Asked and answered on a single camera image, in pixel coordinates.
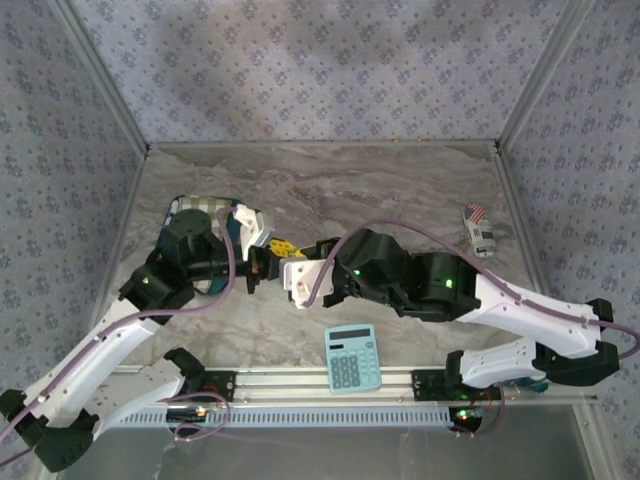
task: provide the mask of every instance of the metal frame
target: metal frame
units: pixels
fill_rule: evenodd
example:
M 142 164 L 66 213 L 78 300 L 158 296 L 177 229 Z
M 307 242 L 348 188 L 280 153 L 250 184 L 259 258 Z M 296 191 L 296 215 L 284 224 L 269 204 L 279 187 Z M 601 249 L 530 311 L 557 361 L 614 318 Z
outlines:
M 127 139 L 137 152 L 140 154 L 146 153 L 147 142 L 122 99 L 118 87 L 116 87 L 109 75 L 107 67 L 91 43 L 75 9 L 68 0 L 48 0 L 47 3 L 60 20 L 69 42 L 76 49 L 80 60 L 89 71 L 96 87 L 102 93 Z
M 501 149 L 508 150 L 513 145 L 594 3 L 595 0 L 567 1 L 551 37 L 502 127 L 498 137 Z

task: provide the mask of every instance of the calculator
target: calculator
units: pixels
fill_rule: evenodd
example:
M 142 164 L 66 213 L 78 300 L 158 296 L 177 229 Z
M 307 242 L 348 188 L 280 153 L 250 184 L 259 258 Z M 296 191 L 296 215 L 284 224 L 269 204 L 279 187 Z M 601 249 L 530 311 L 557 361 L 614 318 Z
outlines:
M 380 387 L 380 361 L 373 325 L 345 325 L 324 334 L 329 388 L 352 393 Z

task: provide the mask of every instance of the blue patterned wallpaper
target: blue patterned wallpaper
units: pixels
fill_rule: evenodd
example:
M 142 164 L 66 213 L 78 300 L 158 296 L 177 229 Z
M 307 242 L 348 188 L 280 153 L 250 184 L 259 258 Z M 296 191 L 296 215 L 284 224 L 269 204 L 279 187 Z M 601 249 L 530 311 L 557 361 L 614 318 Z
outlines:
M 4 391 L 37 380 L 86 331 L 139 155 L 45 2 L 0 2 L 0 18 Z M 14 435 L 0 459 L 22 448 Z
M 149 142 L 496 138 L 563 0 L 73 0 Z
M 598 1 L 509 157 L 554 293 L 602 296 L 640 328 L 640 4 Z M 621 349 L 631 340 L 605 333 Z M 640 357 L 603 388 L 629 478 L 640 478 Z

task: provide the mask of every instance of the marble surface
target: marble surface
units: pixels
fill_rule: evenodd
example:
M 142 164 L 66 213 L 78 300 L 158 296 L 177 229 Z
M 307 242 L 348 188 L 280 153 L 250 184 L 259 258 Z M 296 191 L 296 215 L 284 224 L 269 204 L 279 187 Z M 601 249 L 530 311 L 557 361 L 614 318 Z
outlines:
M 277 235 L 297 245 L 339 236 L 380 216 L 421 223 L 465 245 L 462 211 L 487 207 L 498 243 L 487 264 L 528 287 L 524 263 L 496 179 L 488 145 L 158 147 L 151 151 L 126 231 L 111 294 L 153 248 L 171 199 L 180 194 L 236 197 L 273 215 Z M 439 248 L 400 228 L 382 227 L 410 251 Z M 191 305 L 204 304 L 197 297 Z M 331 309 L 297 310 L 277 281 L 246 294 L 244 279 L 217 310 L 174 317 L 135 350 L 127 364 L 148 364 L 176 346 L 215 367 L 324 365 L 324 330 L 348 323 L 376 327 L 383 365 L 442 365 L 460 348 L 513 337 L 489 327 L 427 324 L 347 299 Z

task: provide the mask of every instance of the metal bar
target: metal bar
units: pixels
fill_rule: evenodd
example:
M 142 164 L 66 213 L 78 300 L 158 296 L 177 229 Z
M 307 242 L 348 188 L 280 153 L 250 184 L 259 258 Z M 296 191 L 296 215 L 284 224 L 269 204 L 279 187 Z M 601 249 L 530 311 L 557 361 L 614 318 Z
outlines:
M 594 3 L 595 0 L 569 0 L 566 3 L 551 37 L 502 127 L 498 137 L 502 149 L 509 150 L 513 145 Z
M 498 181 L 505 195 L 507 208 L 511 216 L 511 223 L 513 224 L 516 239 L 520 245 L 520 251 L 522 252 L 522 258 L 531 285 L 535 291 L 548 295 L 550 291 L 549 282 L 540 263 L 538 252 L 535 249 L 534 237 L 527 222 L 526 209 L 515 188 L 513 174 L 509 168 L 509 163 L 505 160 L 505 153 L 492 153 L 491 157 L 496 167 Z
M 146 153 L 147 142 L 138 128 L 133 115 L 120 96 L 118 88 L 108 70 L 96 52 L 89 36 L 82 26 L 82 21 L 68 0 L 48 0 L 48 4 L 64 27 L 69 42 L 78 52 L 82 63 L 89 71 L 96 87 L 102 93 L 107 105 L 116 117 L 124 134 L 140 154 Z
M 465 406 L 468 401 L 418 402 L 413 400 L 411 371 L 442 367 L 382 367 L 379 390 L 336 395 L 329 390 L 326 367 L 266 367 L 238 370 L 234 408 L 243 407 L 323 407 L 323 406 Z M 140 367 L 119 367 L 114 375 L 131 375 Z M 508 387 L 509 405 L 574 405 L 590 403 L 596 395 L 587 390 L 551 385 L 544 395 Z
M 599 404 L 574 405 L 573 412 L 596 480 L 623 480 L 620 457 Z
M 151 145 L 151 149 L 160 148 L 230 148 L 230 147 L 326 147 L 335 145 L 338 147 L 381 147 L 390 145 L 425 145 L 442 147 L 490 147 L 493 140 L 422 140 L 422 139 L 390 139 L 390 140 L 260 140 L 255 142 L 157 142 Z

